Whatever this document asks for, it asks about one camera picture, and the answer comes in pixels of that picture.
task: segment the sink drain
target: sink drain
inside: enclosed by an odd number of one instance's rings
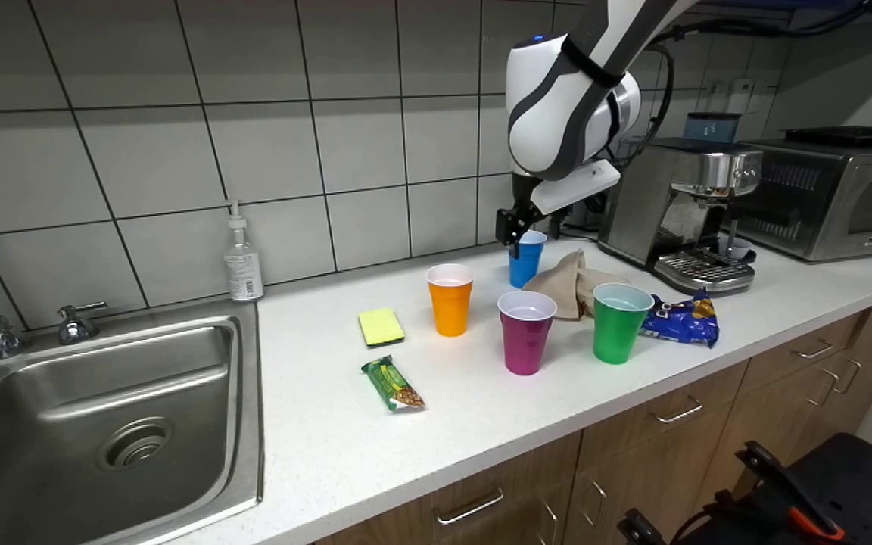
[[[102,444],[102,463],[112,469],[152,459],[169,441],[169,424],[165,418],[139,418],[124,424]]]

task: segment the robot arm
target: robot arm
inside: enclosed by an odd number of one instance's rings
[[[611,184],[601,157],[639,117],[639,85],[628,67],[697,0],[595,0],[570,36],[522,42],[507,63],[508,151],[515,175],[538,178],[531,199],[496,211],[496,240],[522,232]]]

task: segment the plastic cup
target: plastic cup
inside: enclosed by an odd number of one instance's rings
[[[595,287],[595,356],[607,363],[630,359],[652,303],[652,294],[630,285]]]
[[[515,376],[538,372],[556,303],[536,290],[508,290],[496,296],[496,308],[507,368]]]
[[[536,276],[545,243],[548,236],[538,231],[528,231],[519,240],[519,246],[508,250],[508,285],[525,287]]]
[[[473,276],[471,267],[439,262],[426,273],[429,298],[432,298],[432,323],[439,337],[464,337],[471,321],[471,290]]]

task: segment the coffee machine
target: coffee machine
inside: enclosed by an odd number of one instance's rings
[[[689,294],[733,294],[754,279],[736,246],[733,199],[763,175],[763,151],[733,142],[656,139],[623,172],[601,246]]]

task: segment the microwave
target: microwave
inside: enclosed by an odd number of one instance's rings
[[[733,201],[746,240],[799,259],[872,253],[872,145],[763,142],[754,192]]]

